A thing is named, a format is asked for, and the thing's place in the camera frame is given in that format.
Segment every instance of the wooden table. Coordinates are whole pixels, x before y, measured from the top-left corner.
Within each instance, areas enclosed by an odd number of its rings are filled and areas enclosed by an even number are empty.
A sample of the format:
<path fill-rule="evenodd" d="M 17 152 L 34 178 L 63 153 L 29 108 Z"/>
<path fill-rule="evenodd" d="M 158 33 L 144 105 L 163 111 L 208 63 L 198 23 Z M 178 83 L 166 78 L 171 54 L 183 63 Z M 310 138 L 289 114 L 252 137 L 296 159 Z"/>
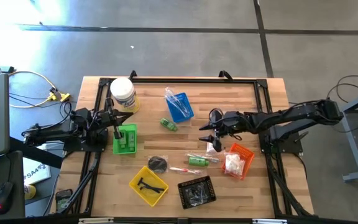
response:
<path fill-rule="evenodd" d="M 77 109 L 93 109 L 100 77 L 84 77 L 78 97 Z M 273 111 L 288 108 L 284 81 L 268 78 L 268 90 Z M 171 118 L 163 97 L 164 88 L 172 87 L 175 93 L 185 92 L 193 108 L 194 117 L 178 124 L 173 133 L 163 128 L 161 118 Z M 196 175 L 177 174 L 172 171 L 159 175 L 168 185 L 168 192 L 151 207 L 130 187 L 129 182 L 136 173 L 147 165 L 147 156 L 168 156 L 173 167 L 188 167 L 187 152 L 205 152 L 206 143 L 198 140 L 209 135 L 209 131 L 198 128 L 208 122 L 208 113 L 213 108 L 224 112 L 256 111 L 252 85 L 247 84 L 189 84 L 189 83 L 143 83 L 135 84 L 141 103 L 140 110 L 125 124 L 137 125 L 137 153 L 131 156 L 112 154 L 112 128 L 110 141 L 102 154 L 98 180 L 93 202 L 92 216 L 105 217 L 199 217 L 199 218 L 253 218 L 273 217 L 272 199 L 265 157 L 260 153 L 258 135 L 242 133 L 242 141 L 223 138 L 222 144 L 229 150 L 232 143 L 247 147 L 255 152 L 254 160 L 244 180 L 237 180 L 223 174 L 221 164 L 210 164 L 207 173 L 211 176 L 217 201 L 196 208 L 184 210 L 178 194 L 177 184 L 195 179 Z M 80 178 L 83 152 L 75 152 L 62 164 L 56 192 L 64 189 L 75 190 Z M 285 176 L 289 189 L 307 211 L 313 213 L 305 172 L 300 161 L 292 154 L 283 154 Z M 281 190 L 280 207 L 283 209 Z M 85 189 L 82 206 L 86 204 L 88 188 Z M 55 202 L 51 211 L 55 211 Z"/>

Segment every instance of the white jar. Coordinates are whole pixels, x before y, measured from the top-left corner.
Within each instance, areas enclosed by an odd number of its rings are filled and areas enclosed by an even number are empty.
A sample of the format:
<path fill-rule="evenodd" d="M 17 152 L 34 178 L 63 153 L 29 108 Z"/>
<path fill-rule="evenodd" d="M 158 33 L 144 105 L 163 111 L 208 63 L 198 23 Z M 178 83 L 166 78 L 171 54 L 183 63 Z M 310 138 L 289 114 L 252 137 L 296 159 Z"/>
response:
<path fill-rule="evenodd" d="M 128 78 L 116 78 L 111 83 L 110 91 L 114 99 L 121 106 L 121 111 L 135 113 L 139 110 L 140 103 L 136 96 L 134 84 Z"/>

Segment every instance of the orange basket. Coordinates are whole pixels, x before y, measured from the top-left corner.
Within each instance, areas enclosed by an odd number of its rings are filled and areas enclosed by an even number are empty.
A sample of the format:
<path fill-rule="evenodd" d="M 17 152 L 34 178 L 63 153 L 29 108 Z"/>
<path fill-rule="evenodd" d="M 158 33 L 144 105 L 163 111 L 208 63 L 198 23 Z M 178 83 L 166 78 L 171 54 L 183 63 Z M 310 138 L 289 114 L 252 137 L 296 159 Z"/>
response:
<path fill-rule="evenodd" d="M 240 155 L 240 159 L 241 160 L 245 160 L 246 163 L 244 164 L 244 170 L 242 171 L 242 175 L 236 175 L 236 174 L 230 174 L 233 177 L 237 178 L 237 179 L 244 179 L 244 177 L 247 175 L 249 166 L 251 165 L 252 160 L 254 159 L 254 152 L 248 150 L 246 147 L 244 146 L 240 146 L 237 143 L 234 143 L 229 152 L 236 152 Z M 223 166 L 222 166 L 222 170 L 225 171 L 226 170 L 226 162 L 223 162 Z"/>

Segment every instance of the yellow cable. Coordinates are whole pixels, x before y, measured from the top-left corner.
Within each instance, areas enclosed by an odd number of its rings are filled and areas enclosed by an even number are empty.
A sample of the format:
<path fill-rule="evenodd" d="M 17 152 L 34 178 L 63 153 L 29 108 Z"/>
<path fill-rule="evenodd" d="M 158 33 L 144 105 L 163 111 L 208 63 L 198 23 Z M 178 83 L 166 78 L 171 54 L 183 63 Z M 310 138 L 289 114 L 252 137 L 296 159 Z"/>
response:
<path fill-rule="evenodd" d="M 12 73 L 10 73 L 10 74 L 8 74 L 8 75 L 11 76 L 11 75 L 15 75 L 15 74 L 18 74 L 18 73 L 32 73 L 32 74 L 34 74 L 34 75 L 38 75 L 38 76 L 44 78 L 44 80 L 46 80 L 54 89 L 56 89 L 55 85 L 54 85 L 51 81 L 49 81 L 49 79 L 48 79 L 47 77 L 45 77 L 45 76 L 43 76 L 43 75 L 41 75 L 41 74 L 39 74 L 39 73 L 37 73 L 37 72 L 31 72 L 31 71 L 16 71 L 16 72 L 12 72 Z M 48 101 L 49 101 L 49 99 L 46 99 L 46 100 L 44 100 L 43 102 L 38 103 L 38 104 L 36 104 L 36 105 L 34 105 L 34 106 L 16 106 L 16 105 L 9 105 L 9 106 L 14 107 L 14 108 L 33 108 L 33 107 L 36 107 L 36 106 L 40 106 L 40 105 L 42 105 L 42 104 L 44 104 L 44 103 L 46 103 L 46 102 L 48 102 Z"/>

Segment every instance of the green tube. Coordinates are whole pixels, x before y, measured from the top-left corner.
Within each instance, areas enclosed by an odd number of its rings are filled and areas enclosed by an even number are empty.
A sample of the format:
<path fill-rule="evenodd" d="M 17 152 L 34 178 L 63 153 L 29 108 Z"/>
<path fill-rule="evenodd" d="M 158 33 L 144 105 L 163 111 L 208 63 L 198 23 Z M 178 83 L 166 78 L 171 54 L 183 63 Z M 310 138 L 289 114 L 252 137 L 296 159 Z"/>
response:
<path fill-rule="evenodd" d="M 208 166 L 209 161 L 199 157 L 189 157 L 189 165 L 193 166 Z"/>
<path fill-rule="evenodd" d="M 178 129 L 174 123 L 172 123 L 171 121 L 169 121 L 165 118 L 161 119 L 160 124 L 171 131 L 177 131 L 177 129 Z"/>

